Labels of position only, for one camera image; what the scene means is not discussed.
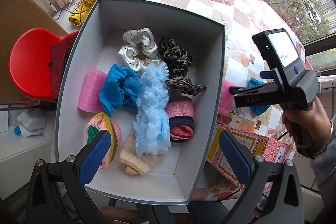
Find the right hand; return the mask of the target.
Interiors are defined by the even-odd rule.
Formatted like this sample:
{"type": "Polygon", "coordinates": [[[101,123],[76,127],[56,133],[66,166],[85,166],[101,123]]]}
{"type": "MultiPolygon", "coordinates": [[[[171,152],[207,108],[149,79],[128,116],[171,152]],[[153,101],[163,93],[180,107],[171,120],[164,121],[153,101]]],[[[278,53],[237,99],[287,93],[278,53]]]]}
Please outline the right hand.
{"type": "Polygon", "coordinates": [[[318,97],[313,101],[310,110],[286,110],[282,114],[282,123],[289,135],[294,134],[291,122],[306,128],[314,140],[315,151],[318,152],[329,139],[332,123],[318,97]]]}

